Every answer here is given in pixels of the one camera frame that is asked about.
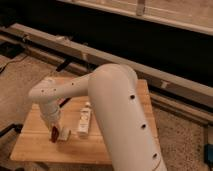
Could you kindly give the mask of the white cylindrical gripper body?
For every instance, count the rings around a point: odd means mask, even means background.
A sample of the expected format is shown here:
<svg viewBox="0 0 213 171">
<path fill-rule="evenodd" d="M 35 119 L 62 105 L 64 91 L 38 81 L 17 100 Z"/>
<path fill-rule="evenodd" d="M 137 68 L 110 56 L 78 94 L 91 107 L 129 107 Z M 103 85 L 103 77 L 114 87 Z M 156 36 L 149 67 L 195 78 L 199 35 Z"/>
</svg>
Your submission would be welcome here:
<svg viewBox="0 0 213 171">
<path fill-rule="evenodd" d="M 57 103 L 47 103 L 40 106 L 41 118 L 48 128 L 59 128 L 60 107 Z"/>
</svg>

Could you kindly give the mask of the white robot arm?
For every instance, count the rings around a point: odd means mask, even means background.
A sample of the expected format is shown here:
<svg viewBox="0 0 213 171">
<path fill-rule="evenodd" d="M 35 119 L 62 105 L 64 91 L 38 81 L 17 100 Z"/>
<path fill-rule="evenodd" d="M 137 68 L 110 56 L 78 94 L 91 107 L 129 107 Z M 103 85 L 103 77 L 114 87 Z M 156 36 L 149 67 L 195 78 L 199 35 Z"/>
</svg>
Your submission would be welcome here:
<svg viewBox="0 0 213 171">
<path fill-rule="evenodd" d="M 29 92 L 48 127 L 58 124 L 60 98 L 87 96 L 115 171 L 167 171 L 127 65 L 105 64 L 64 84 L 43 80 Z"/>
</svg>

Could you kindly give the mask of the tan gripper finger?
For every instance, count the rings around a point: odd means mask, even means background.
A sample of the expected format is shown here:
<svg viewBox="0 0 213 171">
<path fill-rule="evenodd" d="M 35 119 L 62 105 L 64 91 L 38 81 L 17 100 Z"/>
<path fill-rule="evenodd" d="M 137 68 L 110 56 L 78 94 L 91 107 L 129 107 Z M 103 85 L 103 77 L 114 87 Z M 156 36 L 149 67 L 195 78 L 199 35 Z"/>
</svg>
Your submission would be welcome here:
<svg viewBox="0 0 213 171">
<path fill-rule="evenodd" d="M 60 134 L 60 132 L 62 131 L 61 125 L 60 125 L 60 124 L 57 124 L 57 125 L 56 125 L 56 128 L 57 128 L 57 131 L 58 131 L 59 134 Z"/>
<path fill-rule="evenodd" d="M 49 130 L 49 131 L 50 131 L 50 133 L 49 133 L 50 136 L 52 136 L 52 134 L 53 134 L 53 128 L 54 128 L 54 126 L 53 126 L 53 127 L 52 127 L 52 126 L 50 127 L 50 130 Z"/>
</svg>

